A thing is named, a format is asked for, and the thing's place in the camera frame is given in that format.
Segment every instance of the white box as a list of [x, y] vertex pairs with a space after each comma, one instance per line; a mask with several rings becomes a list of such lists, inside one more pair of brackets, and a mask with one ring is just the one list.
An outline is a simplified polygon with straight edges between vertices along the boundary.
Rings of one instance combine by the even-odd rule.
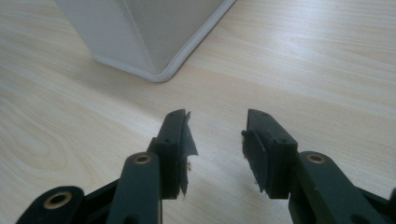
[[92, 57], [170, 79], [235, 0], [55, 0]]

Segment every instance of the wooden table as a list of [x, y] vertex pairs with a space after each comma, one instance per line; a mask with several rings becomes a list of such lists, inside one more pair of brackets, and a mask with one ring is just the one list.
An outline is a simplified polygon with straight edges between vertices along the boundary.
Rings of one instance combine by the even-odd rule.
[[249, 108], [351, 181], [396, 187], [396, 3], [239, 0], [173, 79], [95, 62], [51, 0], [0, 0], [0, 223], [48, 189], [90, 193], [145, 151], [164, 116], [191, 111], [199, 157], [164, 223], [291, 223], [242, 154]]

